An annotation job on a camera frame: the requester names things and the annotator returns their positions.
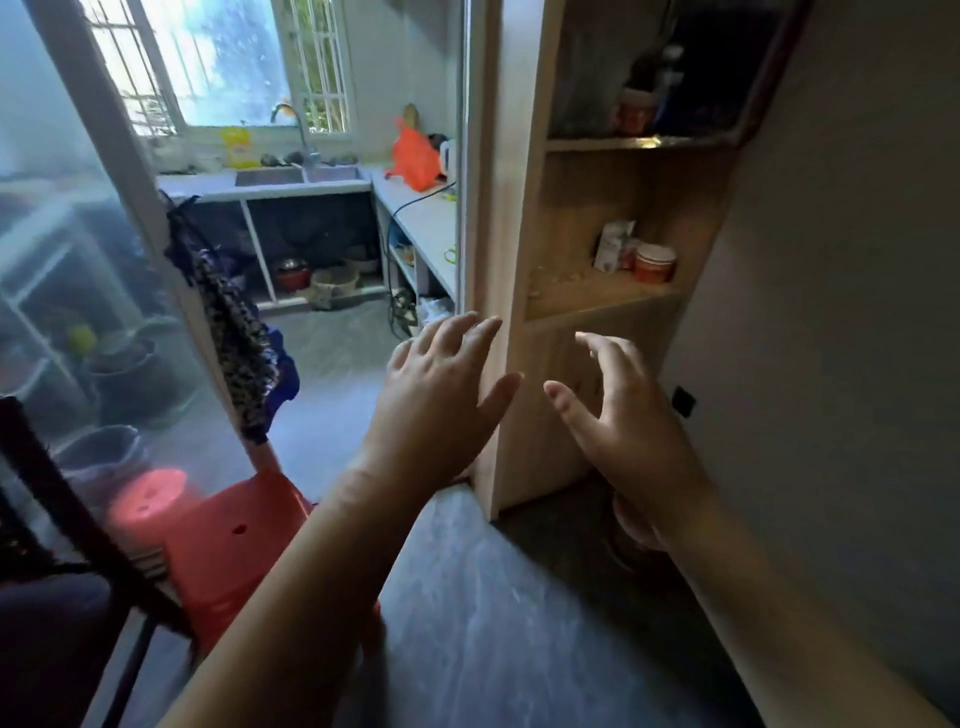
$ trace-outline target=gray floor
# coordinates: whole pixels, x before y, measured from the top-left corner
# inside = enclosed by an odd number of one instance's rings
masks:
[[[353,454],[396,344],[383,302],[277,316],[302,390],[271,440],[285,471],[321,497]],[[182,460],[206,489],[249,474],[216,402],[199,400],[189,432],[158,456]],[[210,453],[218,457],[209,457]],[[382,656],[345,697],[341,726],[758,725],[747,694],[693,595],[669,563],[622,570],[602,539],[605,491],[587,483],[486,523],[470,491],[431,500],[381,601]],[[150,728],[187,677],[187,644],[160,633],[124,716]]]

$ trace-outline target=wooden cabinet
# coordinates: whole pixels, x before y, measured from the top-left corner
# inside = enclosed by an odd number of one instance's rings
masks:
[[[540,387],[557,379],[599,409],[600,373],[574,344],[574,331],[632,339],[659,369],[723,223],[738,147],[756,128],[807,7],[780,10],[732,127],[702,138],[628,139],[547,138],[564,0],[502,0],[491,10],[499,18],[488,27],[498,33],[487,38],[480,223],[465,303],[504,319],[485,386],[511,371],[526,381],[474,465],[488,518],[588,471]],[[670,283],[645,285],[629,272],[592,267],[602,226],[620,218],[636,219],[637,237],[677,252]]]

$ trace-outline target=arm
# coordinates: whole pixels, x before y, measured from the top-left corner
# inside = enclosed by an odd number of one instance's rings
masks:
[[[473,461],[519,386],[519,375],[506,375],[478,404],[500,322],[475,324],[475,314],[445,319],[396,348],[359,454],[161,728],[330,722],[420,509]]]
[[[584,454],[657,530],[770,726],[947,726],[765,558],[721,504],[662,390],[629,341],[577,334],[600,364],[593,417],[543,385]]]

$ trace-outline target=double sink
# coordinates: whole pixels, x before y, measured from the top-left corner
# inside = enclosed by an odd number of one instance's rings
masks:
[[[312,167],[259,167],[237,171],[234,186],[250,187],[260,184],[304,184],[306,182],[351,182],[362,180],[355,164]]]

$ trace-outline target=hand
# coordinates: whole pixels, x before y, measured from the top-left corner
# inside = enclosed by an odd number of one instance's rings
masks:
[[[670,404],[626,339],[576,334],[603,373],[603,411],[593,417],[559,381],[543,391],[584,455],[663,530],[683,519],[711,486]]]
[[[502,376],[480,401],[480,373],[501,323],[452,316],[396,347],[354,467],[430,497],[473,462],[523,379]]]

